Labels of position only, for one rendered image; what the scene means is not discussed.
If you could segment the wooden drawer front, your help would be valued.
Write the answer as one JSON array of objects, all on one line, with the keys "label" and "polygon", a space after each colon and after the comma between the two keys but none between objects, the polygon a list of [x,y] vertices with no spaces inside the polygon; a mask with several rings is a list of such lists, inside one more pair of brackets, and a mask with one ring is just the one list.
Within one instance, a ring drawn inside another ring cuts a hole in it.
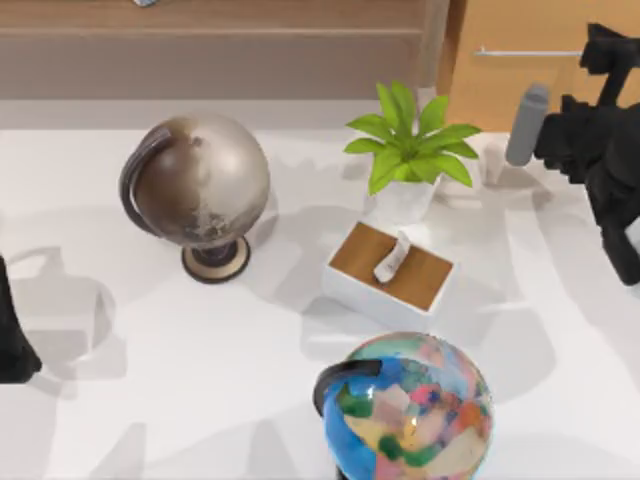
[{"label": "wooden drawer front", "polygon": [[0,35],[0,99],[370,99],[414,88],[415,35]]}]

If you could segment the colourful globe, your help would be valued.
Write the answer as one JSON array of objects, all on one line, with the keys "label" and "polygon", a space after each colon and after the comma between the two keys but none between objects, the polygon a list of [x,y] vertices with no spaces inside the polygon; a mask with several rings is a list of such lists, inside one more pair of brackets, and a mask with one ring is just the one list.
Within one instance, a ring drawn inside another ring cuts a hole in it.
[{"label": "colourful globe", "polygon": [[364,342],[318,375],[312,402],[336,480],[474,480],[492,439],[479,368],[427,333]]}]

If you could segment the white wooden-top tissue box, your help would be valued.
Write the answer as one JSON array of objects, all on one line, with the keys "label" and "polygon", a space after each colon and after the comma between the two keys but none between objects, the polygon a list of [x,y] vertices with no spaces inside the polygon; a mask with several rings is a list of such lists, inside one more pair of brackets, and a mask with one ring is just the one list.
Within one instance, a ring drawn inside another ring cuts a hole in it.
[{"label": "white wooden-top tissue box", "polygon": [[456,264],[411,242],[411,249],[387,284],[374,277],[396,236],[358,222],[325,266],[326,296],[380,323],[421,329],[436,312]]}]

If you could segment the green plant in white pot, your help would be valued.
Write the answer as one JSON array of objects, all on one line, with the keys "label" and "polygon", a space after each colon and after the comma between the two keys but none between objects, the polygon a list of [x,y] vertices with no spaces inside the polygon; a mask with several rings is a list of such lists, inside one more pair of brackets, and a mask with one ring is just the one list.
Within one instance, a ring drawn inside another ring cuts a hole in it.
[{"label": "green plant in white pot", "polygon": [[419,106],[413,92],[396,80],[378,82],[376,93],[380,111],[347,123],[361,135],[343,152],[372,157],[367,196],[374,216],[396,225],[416,224],[426,216],[442,178],[473,186],[464,161],[479,158],[469,139],[482,129],[448,123],[446,95]]}]

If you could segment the pale grey rounded box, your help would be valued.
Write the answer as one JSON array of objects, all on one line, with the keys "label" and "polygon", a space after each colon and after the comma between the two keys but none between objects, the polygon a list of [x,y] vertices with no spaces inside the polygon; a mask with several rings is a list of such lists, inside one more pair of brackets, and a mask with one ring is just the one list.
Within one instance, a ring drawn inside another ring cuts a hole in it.
[{"label": "pale grey rounded box", "polygon": [[523,93],[505,151],[511,166],[523,167],[531,160],[549,111],[549,98],[549,88],[537,83]]}]

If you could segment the wooden door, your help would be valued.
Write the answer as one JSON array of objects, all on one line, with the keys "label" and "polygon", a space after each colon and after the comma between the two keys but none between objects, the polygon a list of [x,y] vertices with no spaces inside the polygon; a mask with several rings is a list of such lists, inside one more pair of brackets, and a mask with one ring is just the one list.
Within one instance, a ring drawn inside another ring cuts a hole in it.
[{"label": "wooden door", "polygon": [[438,90],[449,97],[447,119],[487,132],[510,130],[521,95],[533,83],[593,103],[604,84],[579,57],[482,57],[488,50],[583,50],[587,25],[601,23],[640,37],[640,0],[450,0]]}]

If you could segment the white tissue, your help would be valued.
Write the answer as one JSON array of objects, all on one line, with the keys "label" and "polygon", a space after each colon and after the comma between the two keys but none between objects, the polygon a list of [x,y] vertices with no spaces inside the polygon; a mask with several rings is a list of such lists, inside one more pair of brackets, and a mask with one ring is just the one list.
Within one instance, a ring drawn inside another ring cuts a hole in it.
[{"label": "white tissue", "polygon": [[405,261],[411,249],[411,241],[405,232],[399,231],[390,252],[376,265],[374,277],[381,284],[390,282]]}]

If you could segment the brown and silver globe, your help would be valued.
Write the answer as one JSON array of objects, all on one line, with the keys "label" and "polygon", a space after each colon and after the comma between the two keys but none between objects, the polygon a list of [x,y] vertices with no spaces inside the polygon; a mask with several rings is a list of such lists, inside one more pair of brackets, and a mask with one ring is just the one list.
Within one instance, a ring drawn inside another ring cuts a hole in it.
[{"label": "brown and silver globe", "polygon": [[129,220],[181,249],[185,272],[204,284],[240,275],[246,238],[270,196],[266,154],[224,115],[177,116],[153,126],[122,167],[118,194]]}]

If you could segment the wooden cabinet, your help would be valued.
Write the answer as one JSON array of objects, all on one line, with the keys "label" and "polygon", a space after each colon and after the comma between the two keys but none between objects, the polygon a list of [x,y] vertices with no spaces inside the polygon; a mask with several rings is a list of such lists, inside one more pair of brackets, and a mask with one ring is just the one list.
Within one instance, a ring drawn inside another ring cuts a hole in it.
[{"label": "wooden cabinet", "polygon": [[435,81],[450,0],[0,0],[0,35],[415,35]]}]

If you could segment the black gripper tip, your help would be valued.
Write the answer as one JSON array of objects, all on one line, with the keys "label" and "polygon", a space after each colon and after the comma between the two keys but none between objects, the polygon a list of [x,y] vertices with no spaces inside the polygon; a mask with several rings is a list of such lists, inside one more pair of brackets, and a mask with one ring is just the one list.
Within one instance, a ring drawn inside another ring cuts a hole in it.
[{"label": "black gripper tip", "polygon": [[24,384],[39,373],[42,361],[20,325],[7,273],[0,255],[0,384]]}]

